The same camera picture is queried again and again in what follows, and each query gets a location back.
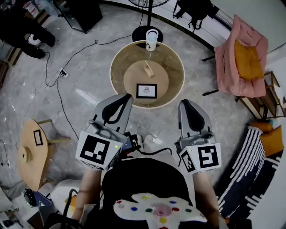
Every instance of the fan base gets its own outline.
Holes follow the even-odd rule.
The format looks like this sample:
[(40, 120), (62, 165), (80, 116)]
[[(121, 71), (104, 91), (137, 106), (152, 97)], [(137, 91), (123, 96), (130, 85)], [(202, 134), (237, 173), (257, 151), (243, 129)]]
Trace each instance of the fan base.
[[(135, 29), (132, 33), (132, 41), (142, 41), (142, 40), (146, 40), (146, 33), (148, 30), (157, 30), (158, 33), (159, 33), (159, 36), (158, 36), (158, 42), (162, 42), (163, 41), (163, 34), (162, 32), (153, 27), (153, 26), (147, 26), (147, 25), (143, 25), (143, 26), (140, 26), (138, 27), (137, 29)], [(141, 44), (137, 44), (139, 47), (141, 48), (145, 48), (145, 44), (141, 43)]]

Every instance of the wooden chair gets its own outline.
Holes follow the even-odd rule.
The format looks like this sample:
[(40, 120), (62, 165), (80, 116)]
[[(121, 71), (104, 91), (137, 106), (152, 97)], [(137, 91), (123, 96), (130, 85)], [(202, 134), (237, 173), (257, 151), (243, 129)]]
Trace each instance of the wooden chair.
[(22, 180), (33, 191), (38, 191), (44, 184), (44, 175), (52, 155), (52, 144), (71, 139), (66, 137), (47, 140), (40, 125), (51, 121), (48, 119), (36, 122), (29, 119), (24, 123), (22, 129), (17, 166)]

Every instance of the orange cushion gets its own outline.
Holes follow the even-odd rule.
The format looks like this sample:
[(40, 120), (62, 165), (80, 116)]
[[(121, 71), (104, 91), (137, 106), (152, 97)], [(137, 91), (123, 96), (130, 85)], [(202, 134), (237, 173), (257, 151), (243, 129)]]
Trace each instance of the orange cushion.
[(263, 132), (270, 132), (273, 130), (273, 126), (270, 123), (252, 123), (251, 127), (257, 127)]
[(255, 47), (246, 47), (235, 41), (235, 60), (238, 74), (247, 81), (264, 78), (259, 56)]
[(74, 213), (75, 210), (76, 210), (76, 197), (77, 195), (74, 195), (72, 198), (71, 198), (71, 203), (70, 203), (70, 209), (71, 209), (71, 212)]
[(260, 135), (260, 139), (263, 144), (266, 156), (270, 156), (284, 149), (281, 126), (267, 134)]

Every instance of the chair leg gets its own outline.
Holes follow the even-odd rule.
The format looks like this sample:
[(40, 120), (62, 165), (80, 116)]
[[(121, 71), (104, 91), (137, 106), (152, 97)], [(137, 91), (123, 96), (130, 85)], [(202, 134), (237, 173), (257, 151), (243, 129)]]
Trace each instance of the chair leg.
[(41, 124), (49, 123), (49, 122), (52, 122), (52, 120), (51, 119), (47, 119), (47, 120), (39, 121), (39, 122), (37, 122), (37, 124), (41, 125)]
[(238, 102), (240, 98), (241, 96), (236, 96), (236, 102)]
[(71, 138), (60, 138), (60, 139), (54, 139), (54, 140), (49, 140), (48, 143), (49, 144), (54, 144), (54, 143), (59, 143), (59, 142), (63, 142), (63, 141), (69, 141)]
[(208, 58), (202, 59), (202, 61), (205, 62), (205, 61), (207, 61), (207, 60), (209, 60), (209, 59), (213, 59), (214, 57), (215, 57), (215, 55), (212, 55), (212, 56), (210, 56), (210, 57), (208, 57)]
[(219, 90), (216, 89), (216, 90), (214, 90), (214, 91), (206, 92), (206, 93), (204, 93), (204, 94), (202, 94), (202, 95), (203, 95), (203, 96), (206, 96), (206, 95), (210, 95), (210, 94), (216, 93), (216, 92), (218, 92), (218, 91), (219, 91)]
[(42, 183), (42, 186), (44, 185), (44, 184), (48, 184), (48, 183), (52, 183), (53, 182), (53, 180), (46, 180), (46, 181), (44, 181), (43, 183)]

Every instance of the white cup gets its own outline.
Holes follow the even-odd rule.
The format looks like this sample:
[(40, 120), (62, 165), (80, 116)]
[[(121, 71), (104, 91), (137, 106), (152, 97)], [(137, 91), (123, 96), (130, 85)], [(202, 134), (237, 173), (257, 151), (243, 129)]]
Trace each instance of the white cup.
[(148, 30), (146, 33), (146, 49), (154, 51), (156, 49), (159, 33), (157, 30)]

